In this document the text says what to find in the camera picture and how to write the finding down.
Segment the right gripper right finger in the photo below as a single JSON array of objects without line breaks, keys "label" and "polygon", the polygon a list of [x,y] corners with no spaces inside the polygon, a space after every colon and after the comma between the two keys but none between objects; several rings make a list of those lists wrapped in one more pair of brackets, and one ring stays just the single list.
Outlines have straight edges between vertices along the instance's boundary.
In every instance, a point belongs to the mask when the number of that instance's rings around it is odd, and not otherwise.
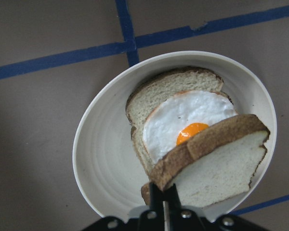
[{"label": "right gripper right finger", "polygon": [[192,209],[181,205],[176,185],[165,191],[168,202],[168,227],[170,231],[198,231],[200,221]]}]

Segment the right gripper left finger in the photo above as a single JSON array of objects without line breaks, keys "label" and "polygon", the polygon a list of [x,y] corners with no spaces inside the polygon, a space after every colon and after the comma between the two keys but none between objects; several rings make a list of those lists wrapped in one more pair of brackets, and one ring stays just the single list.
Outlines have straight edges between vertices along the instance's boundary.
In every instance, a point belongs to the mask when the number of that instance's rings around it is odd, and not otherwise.
[{"label": "right gripper left finger", "polygon": [[141,213],[138,220],[139,231],[163,231],[164,207],[163,193],[153,184],[149,184],[150,205],[147,210]]}]

